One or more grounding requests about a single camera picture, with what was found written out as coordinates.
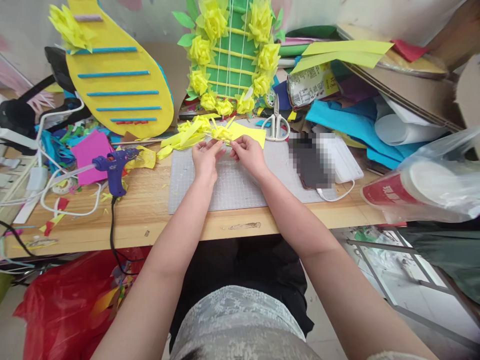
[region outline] scissors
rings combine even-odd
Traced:
[[[285,120],[285,118],[280,115],[280,112],[279,112],[279,96],[278,94],[275,96],[275,102],[273,103],[273,114],[265,119],[265,121],[263,122],[261,128],[264,129],[265,128],[265,125],[267,125],[267,123],[269,121],[271,121],[271,125],[270,125],[270,136],[266,136],[266,139],[267,140],[270,140],[270,141],[284,141],[286,140],[289,135],[290,135],[290,125],[289,125],[289,122],[287,120]],[[280,128],[281,128],[281,125],[285,125],[286,126],[286,134],[282,137],[280,137]]]

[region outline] black pants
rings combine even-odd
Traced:
[[[307,280],[300,259],[280,235],[201,241],[185,274],[170,326],[170,351],[187,312],[227,285],[261,291],[281,301],[307,336]]]

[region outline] green leaf cutout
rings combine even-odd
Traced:
[[[184,48],[188,48],[192,46],[192,41],[196,36],[197,35],[194,33],[185,34],[180,38],[180,40],[178,40],[177,44],[183,46]]]
[[[197,8],[195,0],[186,0],[186,8],[193,21],[197,20],[199,17],[199,9]]]
[[[278,12],[278,16],[276,17],[275,30],[280,29],[283,21],[284,21],[284,8],[282,7]]]
[[[197,95],[197,93],[193,90],[188,90],[186,92],[186,94],[190,97],[190,98],[198,98],[199,96]]]
[[[195,28],[195,22],[186,13],[180,12],[180,11],[172,11],[171,13],[176,18],[176,20],[180,23],[180,25],[189,29]]]
[[[280,30],[277,32],[275,37],[283,43],[285,41],[285,30]]]

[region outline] yellow paper guitar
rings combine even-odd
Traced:
[[[162,134],[172,123],[173,99],[162,68],[103,10],[97,0],[68,0],[80,28],[94,34],[92,53],[67,54],[70,77],[103,125],[138,138]]]

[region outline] cutting mat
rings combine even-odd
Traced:
[[[253,128],[247,120],[241,119],[240,124]],[[233,210],[266,207],[262,191],[255,184],[249,172],[230,155],[230,147],[226,154],[218,161],[216,169],[218,180],[213,187],[209,211]],[[268,168],[281,180],[291,193],[302,203],[322,202],[316,190],[305,190],[299,176],[293,167],[287,142],[266,141],[263,149],[265,162]],[[180,205],[187,190],[194,181],[195,167],[192,160],[192,150],[173,151],[171,160],[170,192],[168,199],[168,213],[173,214]],[[323,191],[327,199],[335,199],[337,193],[334,188]]]

